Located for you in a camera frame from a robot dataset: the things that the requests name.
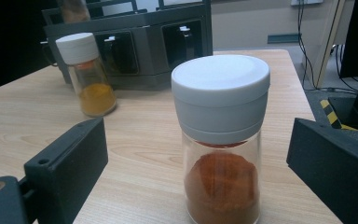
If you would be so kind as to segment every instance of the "wall socket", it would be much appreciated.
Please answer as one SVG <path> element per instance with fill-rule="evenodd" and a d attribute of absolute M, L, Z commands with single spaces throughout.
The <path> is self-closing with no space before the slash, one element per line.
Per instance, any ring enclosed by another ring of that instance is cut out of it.
<path fill-rule="evenodd" d="M 298 6 L 300 5 L 300 2 L 304 2 L 304 5 L 310 5 L 310 4 L 320 4 L 324 0 L 292 0 L 291 5 L 292 6 Z"/>

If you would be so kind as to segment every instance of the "spice jar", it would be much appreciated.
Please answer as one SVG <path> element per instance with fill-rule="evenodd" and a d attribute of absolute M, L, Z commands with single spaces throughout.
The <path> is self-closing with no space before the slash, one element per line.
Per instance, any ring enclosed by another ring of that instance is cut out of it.
<path fill-rule="evenodd" d="M 68 66 L 83 113 L 99 117 L 111 112 L 116 96 L 108 83 L 94 35 L 68 35 L 57 39 L 56 44 Z"/>
<path fill-rule="evenodd" d="M 268 89 L 269 66 L 250 56 L 202 57 L 172 71 L 186 207 L 194 222 L 257 222 Z"/>

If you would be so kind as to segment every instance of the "gray machine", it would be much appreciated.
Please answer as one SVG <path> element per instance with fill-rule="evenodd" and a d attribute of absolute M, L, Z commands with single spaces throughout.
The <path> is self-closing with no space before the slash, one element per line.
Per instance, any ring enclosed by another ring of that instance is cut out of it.
<path fill-rule="evenodd" d="M 171 81 L 171 71 L 185 61 L 213 54 L 211 1 L 174 6 L 158 1 L 156 11 L 138 9 L 135 0 L 88 3 L 92 10 L 128 3 L 132 11 L 63 23 L 57 8 L 42 10 L 48 46 L 66 83 L 71 83 L 55 41 L 65 35 L 93 33 L 115 89 L 155 89 Z"/>

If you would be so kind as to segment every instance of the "powder sample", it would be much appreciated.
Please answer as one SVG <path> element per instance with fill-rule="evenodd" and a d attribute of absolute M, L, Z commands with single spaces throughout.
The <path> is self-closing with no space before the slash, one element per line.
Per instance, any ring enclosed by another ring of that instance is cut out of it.
<path fill-rule="evenodd" d="M 244 157 L 215 151 L 186 175 L 187 209 L 201 223 L 255 223 L 259 216 L 257 170 Z"/>
<path fill-rule="evenodd" d="M 100 116 L 116 104 L 116 96 L 109 85 L 94 83 L 79 94 L 83 112 L 90 116 Z"/>

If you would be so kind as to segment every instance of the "table surface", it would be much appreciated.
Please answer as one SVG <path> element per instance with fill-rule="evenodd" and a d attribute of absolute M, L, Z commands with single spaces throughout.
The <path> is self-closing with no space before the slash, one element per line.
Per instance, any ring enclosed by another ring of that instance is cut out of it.
<path fill-rule="evenodd" d="M 286 163 L 294 118 L 313 119 L 288 52 L 214 54 L 255 56 L 270 66 L 258 223 L 340 223 Z M 116 95 L 116 110 L 104 117 L 109 162 L 75 223 L 190 223 L 181 130 L 171 90 L 116 91 Z M 0 87 L 0 176 L 23 178 L 24 163 L 86 119 L 57 67 Z"/>

